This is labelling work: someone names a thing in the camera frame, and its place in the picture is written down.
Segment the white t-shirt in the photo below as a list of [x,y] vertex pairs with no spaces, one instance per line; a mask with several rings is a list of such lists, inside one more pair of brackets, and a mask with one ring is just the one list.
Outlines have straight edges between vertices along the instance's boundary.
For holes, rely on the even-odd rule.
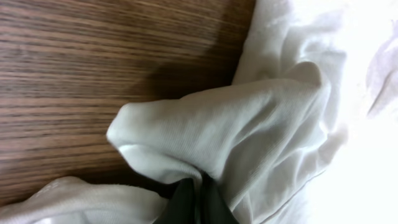
[[[396,1],[258,1],[230,86],[128,103],[106,137],[145,177],[192,179],[194,223],[204,174],[239,223],[305,223],[302,192],[349,133],[397,124],[396,40]],[[63,177],[1,222],[154,223],[172,196]]]

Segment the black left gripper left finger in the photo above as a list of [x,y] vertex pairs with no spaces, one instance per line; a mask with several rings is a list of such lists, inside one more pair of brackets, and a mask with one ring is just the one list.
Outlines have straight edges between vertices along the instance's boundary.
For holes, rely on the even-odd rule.
[[195,189],[193,180],[182,179],[154,224],[193,224],[194,222]]

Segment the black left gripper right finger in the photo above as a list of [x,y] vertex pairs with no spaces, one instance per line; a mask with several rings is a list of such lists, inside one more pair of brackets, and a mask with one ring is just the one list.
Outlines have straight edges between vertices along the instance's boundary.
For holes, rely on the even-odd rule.
[[203,224],[239,224],[208,174],[203,175],[200,190],[200,219]]

